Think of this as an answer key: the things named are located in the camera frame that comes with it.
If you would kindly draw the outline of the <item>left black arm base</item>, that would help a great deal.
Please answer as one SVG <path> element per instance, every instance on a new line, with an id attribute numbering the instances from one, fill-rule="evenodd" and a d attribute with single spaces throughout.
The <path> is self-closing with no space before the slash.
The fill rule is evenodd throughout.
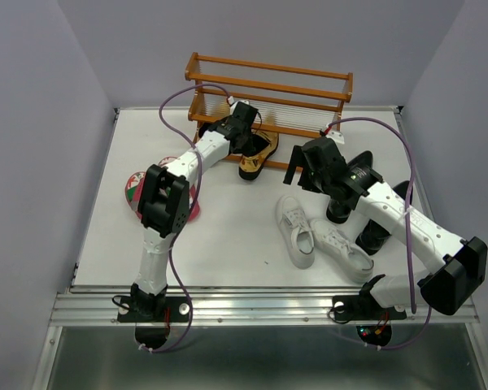
<path id="1" fill-rule="evenodd" d="M 117 309 L 118 323 L 134 324 L 137 347 L 148 353 L 169 353 L 185 339 L 193 322 L 193 303 L 184 297 L 167 297 L 167 289 L 143 292 L 137 284 L 129 295 L 116 294 L 111 303 Z"/>

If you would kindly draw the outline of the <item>gold loafer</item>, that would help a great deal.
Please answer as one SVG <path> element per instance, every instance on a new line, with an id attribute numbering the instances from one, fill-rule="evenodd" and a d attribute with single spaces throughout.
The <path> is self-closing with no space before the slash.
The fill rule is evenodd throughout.
<path id="1" fill-rule="evenodd" d="M 279 145 L 279 134 L 258 129 L 252 132 L 251 140 L 254 149 L 251 154 L 242 155 L 238 166 L 239 176 L 246 181 L 257 179 L 266 161 L 275 154 Z"/>
<path id="2" fill-rule="evenodd" d="M 196 144 L 199 151 L 219 150 L 229 153 L 229 130 L 221 122 L 205 123 L 199 129 L 199 140 Z"/>

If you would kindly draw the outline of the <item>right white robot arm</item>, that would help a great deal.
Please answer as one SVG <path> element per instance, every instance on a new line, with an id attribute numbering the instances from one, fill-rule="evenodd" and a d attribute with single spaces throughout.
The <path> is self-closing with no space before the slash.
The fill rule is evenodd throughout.
<path id="1" fill-rule="evenodd" d="M 296 171 L 301 172 L 302 189 L 329 196 L 406 245 L 426 269 L 415 283 L 420 296 L 437 312 L 455 314 L 483 283 L 488 253 L 483 240 L 465 240 L 406 206 L 368 164 L 346 162 L 332 139 L 322 136 L 294 146 L 285 184 L 292 182 Z"/>

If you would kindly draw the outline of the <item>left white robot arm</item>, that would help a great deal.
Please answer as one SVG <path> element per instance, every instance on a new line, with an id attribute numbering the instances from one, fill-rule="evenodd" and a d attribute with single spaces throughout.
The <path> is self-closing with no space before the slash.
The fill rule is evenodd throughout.
<path id="1" fill-rule="evenodd" d="M 249 102 L 234 103 L 230 115 L 210 124 L 180 157 L 146 171 L 137 207 L 144 227 L 142 260 L 128 310 L 152 322 L 163 314 L 168 253 L 190 216 L 190 189 L 199 189 L 203 173 L 220 160 L 253 150 L 251 128 L 257 114 Z"/>

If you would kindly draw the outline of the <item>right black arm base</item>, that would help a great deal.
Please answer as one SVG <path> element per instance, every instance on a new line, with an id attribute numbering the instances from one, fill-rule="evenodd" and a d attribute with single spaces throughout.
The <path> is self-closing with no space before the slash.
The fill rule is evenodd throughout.
<path id="1" fill-rule="evenodd" d="M 357 325 L 356 331 L 359 340 L 367 346 L 377 349 L 390 349 L 388 344 L 392 338 L 390 321 L 399 321 L 407 318 L 404 308 L 397 309 L 381 307 L 370 292 L 377 282 L 385 277 L 384 274 L 375 276 L 366 282 L 355 295 L 338 295 L 327 311 L 327 318 L 338 325 L 350 322 L 367 321 L 367 325 Z"/>

